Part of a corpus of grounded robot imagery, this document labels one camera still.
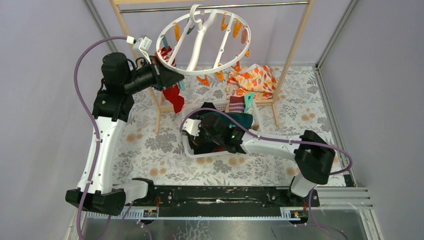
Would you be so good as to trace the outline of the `plain red santa sock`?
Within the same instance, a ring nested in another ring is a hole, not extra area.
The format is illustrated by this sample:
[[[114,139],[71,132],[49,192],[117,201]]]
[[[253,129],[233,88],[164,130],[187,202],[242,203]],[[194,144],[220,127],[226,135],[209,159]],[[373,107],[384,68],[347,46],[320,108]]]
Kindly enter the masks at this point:
[[[180,92],[181,90],[177,84],[174,84],[162,91],[165,99],[171,103],[173,111],[176,114],[181,112],[185,104],[185,99],[180,95]]]

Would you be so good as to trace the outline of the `white round clip hanger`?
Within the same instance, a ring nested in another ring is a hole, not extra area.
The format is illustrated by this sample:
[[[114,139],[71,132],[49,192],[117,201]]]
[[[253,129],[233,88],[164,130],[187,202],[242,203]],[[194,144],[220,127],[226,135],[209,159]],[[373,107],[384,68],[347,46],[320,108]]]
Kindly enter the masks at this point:
[[[214,59],[213,67],[204,70],[196,70],[207,31],[214,24],[217,15],[223,16],[221,30],[224,31],[224,33],[222,39],[218,40],[220,46]],[[177,43],[174,47],[172,47],[171,55],[165,58],[162,56],[161,45],[165,45],[166,33],[171,30],[171,28],[175,28],[174,33]],[[189,32],[192,31],[196,32],[197,35],[193,43],[191,58],[187,67],[182,69],[173,66],[172,63],[177,57],[177,54],[179,53],[186,36]],[[230,35],[232,35],[234,38],[239,35],[241,36],[241,44],[243,45],[243,49],[237,52],[233,59],[227,62],[221,62],[221,58],[226,50],[226,44]],[[219,7],[206,9],[206,7],[201,4],[194,4],[191,6],[189,13],[175,19],[161,31],[156,41],[155,50],[157,52],[158,60],[166,68],[176,73],[185,76],[208,75],[218,73],[229,67],[232,67],[238,64],[243,57],[247,57],[250,52],[251,39],[251,28],[248,23],[239,15],[227,10],[220,10]]]

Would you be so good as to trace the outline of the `red white striped sock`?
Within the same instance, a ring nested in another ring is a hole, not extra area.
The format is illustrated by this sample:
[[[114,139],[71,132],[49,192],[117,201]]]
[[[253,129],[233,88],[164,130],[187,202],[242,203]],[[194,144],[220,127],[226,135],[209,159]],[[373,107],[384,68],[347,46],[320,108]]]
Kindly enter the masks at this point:
[[[172,53],[173,53],[173,49],[169,46],[169,47],[166,47],[166,46],[164,46],[164,47],[162,47],[162,48],[160,48],[160,49],[158,49],[155,53],[154,53],[154,55],[158,58],[159,57],[159,55],[158,54],[160,54],[161,55],[161,57],[166,61],[166,62],[168,62],[169,61],[169,58],[171,57],[171,55],[172,55]]]

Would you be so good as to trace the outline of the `dark green sock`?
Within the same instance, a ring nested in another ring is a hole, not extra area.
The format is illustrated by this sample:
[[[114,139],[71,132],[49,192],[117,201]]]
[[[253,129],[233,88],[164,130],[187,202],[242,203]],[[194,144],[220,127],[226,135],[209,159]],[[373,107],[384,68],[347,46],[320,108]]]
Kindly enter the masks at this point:
[[[249,129],[253,125],[254,118],[249,113],[227,112],[226,114],[246,129]],[[232,120],[230,120],[229,118],[227,118],[226,116],[224,116],[221,113],[211,111],[211,112],[207,112],[203,115],[204,118],[209,117],[209,116],[218,117],[224,123],[226,123],[230,128],[237,126]]]

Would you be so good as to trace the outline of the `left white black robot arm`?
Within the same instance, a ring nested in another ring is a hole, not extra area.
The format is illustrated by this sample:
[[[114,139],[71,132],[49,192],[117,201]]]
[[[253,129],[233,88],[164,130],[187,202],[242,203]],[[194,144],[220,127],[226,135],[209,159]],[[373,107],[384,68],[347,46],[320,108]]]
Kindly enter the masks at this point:
[[[184,75],[165,67],[156,56],[150,56],[138,67],[121,52],[104,56],[101,72],[101,88],[88,112],[93,124],[89,155],[77,187],[66,192],[65,201],[80,213],[118,216],[126,204],[139,201],[148,206],[156,202],[154,182],[150,179],[112,183],[116,143],[129,120],[135,103],[133,95],[145,89],[163,91],[182,81]]]

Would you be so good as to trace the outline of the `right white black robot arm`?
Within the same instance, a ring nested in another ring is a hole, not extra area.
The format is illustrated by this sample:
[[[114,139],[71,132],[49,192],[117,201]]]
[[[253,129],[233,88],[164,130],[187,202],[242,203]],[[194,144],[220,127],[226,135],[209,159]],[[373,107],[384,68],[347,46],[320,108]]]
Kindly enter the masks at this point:
[[[215,144],[236,154],[266,154],[292,160],[299,173],[287,191],[287,201],[301,205],[317,185],[328,183],[335,150],[314,131],[305,130],[299,137],[263,134],[230,126],[227,117],[209,115],[183,121],[182,131],[201,143]]]

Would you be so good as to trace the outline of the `white laundry basket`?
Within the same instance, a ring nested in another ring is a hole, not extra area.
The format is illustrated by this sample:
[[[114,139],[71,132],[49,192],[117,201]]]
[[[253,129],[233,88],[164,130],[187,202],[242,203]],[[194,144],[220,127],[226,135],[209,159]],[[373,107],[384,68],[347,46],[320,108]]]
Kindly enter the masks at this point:
[[[218,101],[218,102],[214,102],[213,106],[220,112],[224,112],[227,109],[227,105],[229,104],[229,101]],[[191,115],[191,112],[199,109],[202,107],[202,103],[192,103],[192,104],[187,104],[185,105],[182,110],[181,110],[181,122],[184,123],[184,119],[187,116]],[[252,111],[251,111],[251,115],[253,116],[253,120],[255,124],[259,124],[259,131],[262,131],[262,126],[263,126],[263,121],[262,121],[262,117],[259,113],[259,109],[258,106],[256,105],[256,103],[252,103]],[[196,159],[196,158],[206,158],[206,157],[213,157],[213,156],[220,156],[220,155],[228,155],[230,154],[230,152],[225,151],[225,150],[220,150],[220,151],[213,151],[213,152],[209,152],[209,153],[203,153],[203,154],[195,154],[194,153],[194,149],[190,146],[190,138],[187,135],[183,135],[182,136],[182,145],[184,147],[184,153],[187,157],[192,158],[192,159]]]

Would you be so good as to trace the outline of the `wooden clothes rack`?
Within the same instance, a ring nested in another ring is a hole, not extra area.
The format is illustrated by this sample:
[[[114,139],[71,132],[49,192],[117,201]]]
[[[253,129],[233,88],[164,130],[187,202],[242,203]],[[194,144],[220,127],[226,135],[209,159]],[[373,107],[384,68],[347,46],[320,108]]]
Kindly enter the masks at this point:
[[[273,118],[274,118],[274,122],[275,122],[275,125],[276,126],[279,126],[280,125],[279,117],[278,117],[278,112],[277,112],[277,108],[276,108],[276,104],[277,104],[277,101],[279,99],[278,94],[279,94],[279,92],[280,92],[280,90],[281,90],[281,88],[282,88],[282,86],[284,84],[284,81],[285,81],[285,78],[286,78],[288,69],[289,69],[289,67],[290,67],[290,65],[292,63],[293,57],[295,56],[296,50],[298,48],[298,45],[300,43],[302,34],[304,32],[304,29],[305,29],[306,23],[307,23],[307,21],[309,19],[311,10],[312,10],[312,8],[313,8],[313,6],[315,4],[315,1],[313,1],[313,0],[303,0],[303,1],[311,1],[311,3],[309,3],[308,5],[303,5],[304,6],[304,11],[302,13],[302,17],[300,19],[300,22],[299,22],[299,25],[297,27],[296,33],[294,35],[294,38],[293,38],[291,47],[290,47],[289,52],[287,54],[286,60],[284,62],[282,73],[281,73],[281,75],[280,75],[280,77],[278,79],[277,87],[276,87],[276,90],[273,93],[273,97],[270,98],[270,99],[257,99],[256,100],[256,103],[258,103],[259,106],[262,106],[262,107],[263,106],[270,106],[272,108]],[[230,8],[220,9],[220,10],[229,11]],[[217,74],[222,75],[223,74],[223,71],[217,72]]]

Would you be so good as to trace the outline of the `purple striped sock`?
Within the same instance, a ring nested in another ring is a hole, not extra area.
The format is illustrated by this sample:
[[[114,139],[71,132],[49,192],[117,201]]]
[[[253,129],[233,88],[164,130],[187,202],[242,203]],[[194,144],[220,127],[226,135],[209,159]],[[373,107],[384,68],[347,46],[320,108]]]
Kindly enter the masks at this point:
[[[229,98],[229,112],[230,113],[244,113],[245,98],[243,96],[231,96]]]

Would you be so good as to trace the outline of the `orange floral cloth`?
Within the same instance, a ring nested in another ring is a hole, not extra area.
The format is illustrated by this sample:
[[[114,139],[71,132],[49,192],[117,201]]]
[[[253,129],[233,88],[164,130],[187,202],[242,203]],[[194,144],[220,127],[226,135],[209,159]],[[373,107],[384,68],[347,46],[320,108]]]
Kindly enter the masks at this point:
[[[243,97],[254,93],[257,100],[271,99],[277,89],[278,81],[273,69],[268,65],[253,64],[232,70],[228,74],[226,97]]]

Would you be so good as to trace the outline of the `metal rack rod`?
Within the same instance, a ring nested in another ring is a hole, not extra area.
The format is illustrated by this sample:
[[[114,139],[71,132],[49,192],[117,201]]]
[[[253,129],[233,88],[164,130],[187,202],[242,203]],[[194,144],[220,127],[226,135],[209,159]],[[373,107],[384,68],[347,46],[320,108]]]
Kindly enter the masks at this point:
[[[274,3],[244,3],[244,4],[226,4],[226,5],[202,5],[197,9],[212,10],[212,9],[237,9],[237,8],[260,8],[260,7],[281,7],[281,6],[296,6],[308,5],[311,1],[291,1],[291,2],[274,2]],[[161,8],[137,8],[137,9],[121,9],[119,13],[154,13],[154,12],[175,12],[175,11],[189,11],[191,7],[161,7]]]

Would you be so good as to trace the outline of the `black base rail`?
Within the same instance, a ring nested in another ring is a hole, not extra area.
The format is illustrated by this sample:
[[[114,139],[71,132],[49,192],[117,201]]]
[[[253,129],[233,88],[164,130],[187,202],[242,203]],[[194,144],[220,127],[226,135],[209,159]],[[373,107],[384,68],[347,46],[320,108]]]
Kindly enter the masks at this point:
[[[160,218],[298,220],[320,200],[316,190],[299,197],[287,187],[159,185],[151,199],[137,199],[133,206],[158,210]]]

